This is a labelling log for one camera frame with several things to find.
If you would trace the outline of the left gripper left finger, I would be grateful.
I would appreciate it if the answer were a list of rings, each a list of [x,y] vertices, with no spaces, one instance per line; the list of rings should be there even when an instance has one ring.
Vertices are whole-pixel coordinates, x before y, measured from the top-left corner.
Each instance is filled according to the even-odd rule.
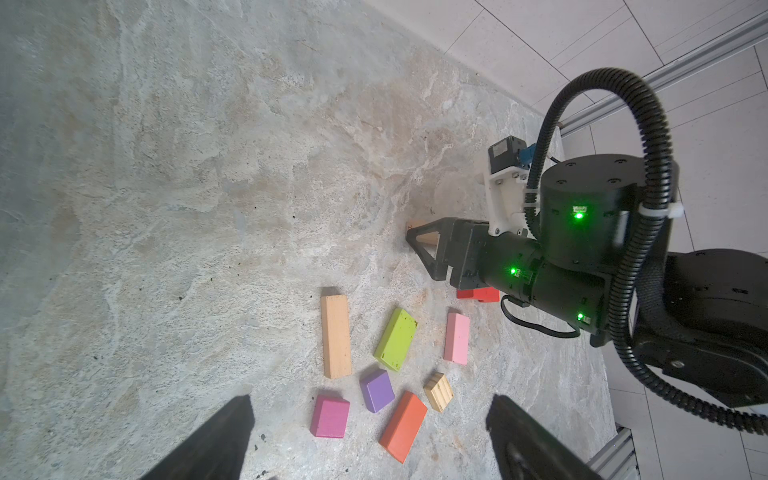
[[[254,424],[250,396],[236,396],[142,479],[237,480]]]

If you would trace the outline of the natural wood long block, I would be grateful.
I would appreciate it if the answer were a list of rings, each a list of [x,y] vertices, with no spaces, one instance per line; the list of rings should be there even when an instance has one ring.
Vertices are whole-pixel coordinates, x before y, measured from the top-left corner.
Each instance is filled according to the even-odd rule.
[[[329,379],[352,374],[348,300],[345,295],[321,298],[324,374]]]
[[[426,222],[422,220],[409,220],[406,223],[406,228],[410,230],[412,228],[420,227],[425,224]],[[439,233],[437,231],[432,231],[432,232],[420,234],[417,236],[417,241],[426,246],[436,247],[439,244]]]

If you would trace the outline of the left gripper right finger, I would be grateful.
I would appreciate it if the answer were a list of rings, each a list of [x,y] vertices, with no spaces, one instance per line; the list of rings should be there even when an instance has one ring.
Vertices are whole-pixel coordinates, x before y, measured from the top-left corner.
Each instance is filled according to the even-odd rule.
[[[486,416],[486,430],[502,479],[600,479],[505,395],[493,396]]]

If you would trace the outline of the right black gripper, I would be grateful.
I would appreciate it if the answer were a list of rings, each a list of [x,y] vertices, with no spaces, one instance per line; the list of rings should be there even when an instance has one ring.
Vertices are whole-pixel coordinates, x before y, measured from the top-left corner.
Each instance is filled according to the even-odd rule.
[[[537,241],[514,233],[488,233],[488,224],[453,217],[411,221],[406,242],[435,281],[457,290],[492,287],[516,300],[531,300],[543,253]]]

